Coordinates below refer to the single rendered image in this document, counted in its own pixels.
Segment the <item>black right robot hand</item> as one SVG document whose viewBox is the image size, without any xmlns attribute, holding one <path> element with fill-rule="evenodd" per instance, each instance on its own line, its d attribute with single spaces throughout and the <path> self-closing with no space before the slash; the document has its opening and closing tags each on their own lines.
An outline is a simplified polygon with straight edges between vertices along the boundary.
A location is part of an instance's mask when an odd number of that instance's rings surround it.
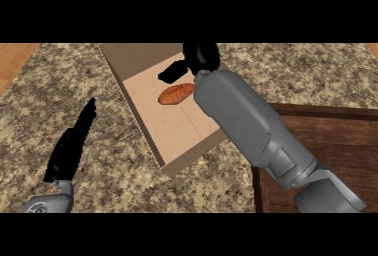
<svg viewBox="0 0 378 256">
<path fill-rule="evenodd" d="M 182 60 L 177 60 L 158 74 L 158 79 L 173 84 L 180 77 L 192 72 L 196 75 L 199 71 L 214 71 L 220 67 L 220 53 L 216 43 L 189 43 L 183 44 Z"/>
</svg>

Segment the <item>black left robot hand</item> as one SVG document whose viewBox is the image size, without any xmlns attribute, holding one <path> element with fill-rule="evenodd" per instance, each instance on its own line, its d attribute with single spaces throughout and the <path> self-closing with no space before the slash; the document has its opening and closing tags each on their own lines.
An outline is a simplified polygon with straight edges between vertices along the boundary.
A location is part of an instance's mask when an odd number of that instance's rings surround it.
<svg viewBox="0 0 378 256">
<path fill-rule="evenodd" d="M 44 182 L 72 180 L 80 164 L 83 146 L 90 131 L 92 122 L 96 118 L 96 100 L 87 102 L 75 125 L 68 128 L 56 143 L 44 173 Z"/>
</svg>

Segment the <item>orange sweet potato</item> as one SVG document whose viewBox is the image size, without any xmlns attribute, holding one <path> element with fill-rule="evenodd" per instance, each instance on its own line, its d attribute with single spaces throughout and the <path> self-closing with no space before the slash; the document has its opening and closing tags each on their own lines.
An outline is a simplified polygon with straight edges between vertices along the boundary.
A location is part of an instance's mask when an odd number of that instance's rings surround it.
<svg viewBox="0 0 378 256">
<path fill-rule="evenodd" d="M 195 85 L 192 83 L 183 83 L 170 86 L 158 96 L 158 103 L 161 105 L 177 105 L 193 93 Z"/>
</svg>

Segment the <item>open cardboard box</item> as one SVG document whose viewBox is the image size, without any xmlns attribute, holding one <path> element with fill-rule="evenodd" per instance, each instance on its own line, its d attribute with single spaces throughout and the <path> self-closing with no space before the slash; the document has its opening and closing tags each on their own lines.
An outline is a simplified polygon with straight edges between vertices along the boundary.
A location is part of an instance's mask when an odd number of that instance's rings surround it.
<svg viewBox="0 0 378 256">
<path fill-rule="evenodd" d="M 173 83 L 158 74 L 183 59 L 177 43 L 105 43 L 100 50 L 117 78 L 120 89 L 158 167 L 176 175 L 226 139 L 214 120 L 193 100 L 193 93 L 177 93 L 192 86 L 195 77 L 185 74 Z"/>
</svg>

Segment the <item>dark brown wooden tray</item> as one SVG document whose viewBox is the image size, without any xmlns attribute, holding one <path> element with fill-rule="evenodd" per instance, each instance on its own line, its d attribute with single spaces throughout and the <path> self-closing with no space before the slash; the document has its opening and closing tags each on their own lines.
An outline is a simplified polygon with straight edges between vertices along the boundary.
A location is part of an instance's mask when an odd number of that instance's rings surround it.
<svg viewBox="0 0 378 256">
<path fill-rule="evenodd" d="M 378 213 L 378 109 L 272 104 L 316 158 Z"/>
</svg>

